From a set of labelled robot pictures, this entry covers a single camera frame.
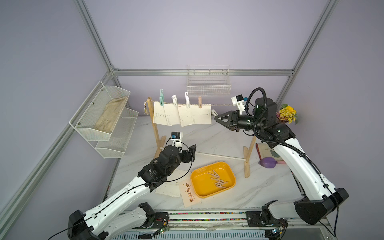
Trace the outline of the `grey plastic clothespin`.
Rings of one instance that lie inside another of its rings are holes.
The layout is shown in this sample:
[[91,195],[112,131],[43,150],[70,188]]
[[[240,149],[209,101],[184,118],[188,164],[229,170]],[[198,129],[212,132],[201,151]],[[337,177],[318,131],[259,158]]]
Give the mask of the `grey plastic clothespin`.
[[214,117],[218,116],[218,113],[215,110],[211,110],[211,113]]

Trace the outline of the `white postcard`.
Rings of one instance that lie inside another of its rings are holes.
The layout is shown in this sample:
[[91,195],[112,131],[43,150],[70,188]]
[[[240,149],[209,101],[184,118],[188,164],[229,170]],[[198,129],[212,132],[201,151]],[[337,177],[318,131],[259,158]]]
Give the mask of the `white postcard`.
[[183,179],[189,172],[184,170],[175,170],[172,174],[172,180],[175,182]]
[[168,126],[181,124],[178,107],[174,104],[164,104],[164,111]]
[[193,117],[192,117],[192,109],[185,105],[178,106],[178,112],[181,122],[181,127],[186,127],[192,125]]
[[153,123],[157,125],[168,125],[165,108],[160,102],[154,102],[154,119]]
[[190,110],[193,125],[212,124],[211,105],[202,105],[201,108],[198,105],[191,105]]
[[156,193],[174,198],[179,198],[181,195],[178,183],[164,183],[156,189]]

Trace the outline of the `pink wooden clothespin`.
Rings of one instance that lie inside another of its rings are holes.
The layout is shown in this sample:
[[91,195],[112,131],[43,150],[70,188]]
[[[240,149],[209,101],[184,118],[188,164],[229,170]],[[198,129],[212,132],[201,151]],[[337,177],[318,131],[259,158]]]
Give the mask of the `pink wooden clothespin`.
[[199,106],[200,109],[203,107],[202,97],[198,97],[198,106]]

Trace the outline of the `white hooked clothespin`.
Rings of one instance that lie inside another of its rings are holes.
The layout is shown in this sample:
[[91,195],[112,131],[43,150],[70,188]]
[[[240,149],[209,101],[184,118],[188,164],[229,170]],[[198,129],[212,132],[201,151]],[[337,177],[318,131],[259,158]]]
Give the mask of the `white hooked clothespin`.
[[190,98],[189,98],[188,92],[185,92],[185,101],[186,101],[186,107],[190,108]]

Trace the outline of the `pink lettered postcard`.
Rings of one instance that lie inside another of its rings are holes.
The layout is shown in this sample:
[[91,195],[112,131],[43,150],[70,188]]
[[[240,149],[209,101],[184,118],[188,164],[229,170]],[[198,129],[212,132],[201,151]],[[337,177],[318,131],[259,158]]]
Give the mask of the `pink lettered postcard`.
[[190,179],[184,180],[179,183],[181,197],[185,208],[201,203],[201,199],[195,193],[192,182]]

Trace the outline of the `white plastic clothespin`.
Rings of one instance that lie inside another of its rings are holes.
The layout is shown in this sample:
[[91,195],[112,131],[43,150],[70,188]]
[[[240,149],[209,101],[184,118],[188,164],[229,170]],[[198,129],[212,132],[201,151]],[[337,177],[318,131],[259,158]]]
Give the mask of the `white plastic clothespin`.
[[173,105],[177,108],[179,106],[178,99],[176,95],[172,96]]

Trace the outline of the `green plastic clothespin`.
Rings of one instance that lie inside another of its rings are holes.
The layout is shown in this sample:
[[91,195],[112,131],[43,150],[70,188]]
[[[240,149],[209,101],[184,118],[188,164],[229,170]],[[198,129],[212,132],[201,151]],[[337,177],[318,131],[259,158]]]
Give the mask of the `green plastic clothespin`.
[[160,89],[159,103],[162,107],[164,106],[164,90],[163,89]]

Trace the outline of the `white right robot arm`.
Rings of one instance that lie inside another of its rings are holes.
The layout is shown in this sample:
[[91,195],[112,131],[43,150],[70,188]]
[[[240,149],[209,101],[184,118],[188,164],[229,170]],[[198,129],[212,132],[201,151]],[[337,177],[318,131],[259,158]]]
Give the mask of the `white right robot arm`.
[[302,149],[288,123],[296,120],[297,112],[290,106],[278,108],[267,98],[263,88],[256,88],[247,99],[233,97],[235,111],[216,115],[215,121],[230,131],[244,131],[276,152],[296,177],[303,197],[288,202],[270,201],[260,214],[264,225],[271,226],[282,219],[300,218],[315,225],[348,199],[344,188],[337,188],[329,181]]

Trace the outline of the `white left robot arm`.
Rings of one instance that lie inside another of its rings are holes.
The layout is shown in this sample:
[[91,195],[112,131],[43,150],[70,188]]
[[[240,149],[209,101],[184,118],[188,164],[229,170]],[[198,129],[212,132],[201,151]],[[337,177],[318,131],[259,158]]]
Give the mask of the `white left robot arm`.
[[144,166],[124,188],[98,206],[69,217],[67,236],[70,240],[109,240],[128,229],[150,228],[156,212],[148,203],[139,204],[129,213],[124,211],[142,196],[168,182],[168,177],[181,164],[196,159],[196,145],[183,149],[169,145],[159,156]]

